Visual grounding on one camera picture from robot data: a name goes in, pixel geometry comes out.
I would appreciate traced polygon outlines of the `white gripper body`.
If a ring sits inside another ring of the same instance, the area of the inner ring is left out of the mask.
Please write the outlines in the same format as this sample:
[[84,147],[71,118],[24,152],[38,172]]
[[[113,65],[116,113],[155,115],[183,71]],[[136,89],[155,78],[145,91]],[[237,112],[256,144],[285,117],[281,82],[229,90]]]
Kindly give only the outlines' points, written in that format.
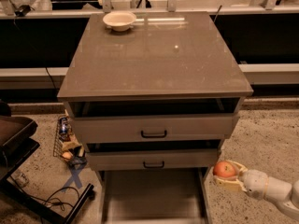
[[256,200],[263,199],[268,182],[266,173],[250,169],[240,174],[239,180],[242,182],[243,190],[249,197]]

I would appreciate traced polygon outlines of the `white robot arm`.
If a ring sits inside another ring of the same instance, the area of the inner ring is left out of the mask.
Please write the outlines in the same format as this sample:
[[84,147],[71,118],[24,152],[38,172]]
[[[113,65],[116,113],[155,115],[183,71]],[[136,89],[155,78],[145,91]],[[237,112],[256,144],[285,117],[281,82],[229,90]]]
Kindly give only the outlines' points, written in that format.
[[285,216],[299,220],[299,180],[288,183],[236,161],[217,162],[213,178],[224,189],[243,191],[250,198],[266,200]]

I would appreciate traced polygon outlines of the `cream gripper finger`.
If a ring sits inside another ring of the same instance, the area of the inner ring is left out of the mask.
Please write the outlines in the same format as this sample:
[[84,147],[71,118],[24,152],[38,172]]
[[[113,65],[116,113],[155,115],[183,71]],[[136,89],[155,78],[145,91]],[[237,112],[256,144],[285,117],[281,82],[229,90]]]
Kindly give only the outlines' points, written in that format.
[[245,191],[244,184],[236,177],[232,178],[222,178],[219,176],[213,176],[214,181],[217,186],[230,191]]
[[228,160],[228,162],[235,168],[237,175],[242,175],[243,173],[245,173],[248,170],[248,168],[246,166],[244,166],[243,164],[241,164],[239,162],[231,161],[231,160]]

